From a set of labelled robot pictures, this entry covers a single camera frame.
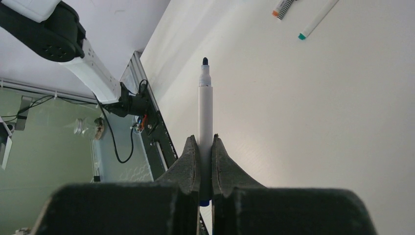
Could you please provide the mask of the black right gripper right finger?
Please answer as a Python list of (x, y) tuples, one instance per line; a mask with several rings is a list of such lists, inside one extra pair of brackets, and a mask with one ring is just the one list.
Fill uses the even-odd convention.
[(375, 235), (363, 201), (341, 188), (268, 188), (245, 172), (214, 136), (215, 235)]

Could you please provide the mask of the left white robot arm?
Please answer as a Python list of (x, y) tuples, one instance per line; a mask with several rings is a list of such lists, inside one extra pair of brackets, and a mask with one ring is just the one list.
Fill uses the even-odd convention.
[(154, 105), (149, 85), (133, 94), (115, 79), (86, 37), (79, 15), (62, 0), (2, 0), (0, 26), (44, 59), (76, 75), (101, 109), (119, 117), (145, 116)]

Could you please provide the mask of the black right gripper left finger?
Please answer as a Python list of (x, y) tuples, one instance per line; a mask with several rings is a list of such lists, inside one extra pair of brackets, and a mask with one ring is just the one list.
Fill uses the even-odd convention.
[(200, 154), (194, 136), (154, 182), (70, 184), (56, 190), (35, 235), (197, 235)]

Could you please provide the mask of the white pen blue end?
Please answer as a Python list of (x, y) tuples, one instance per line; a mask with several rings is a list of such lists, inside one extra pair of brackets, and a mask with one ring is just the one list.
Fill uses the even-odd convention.
[(201, 157), (200, 206), (207, 207), (211, 200), (211, 148), (213, 144), (213, 87), (208, 59), (202, 60), (198, 87), (198, 138)]

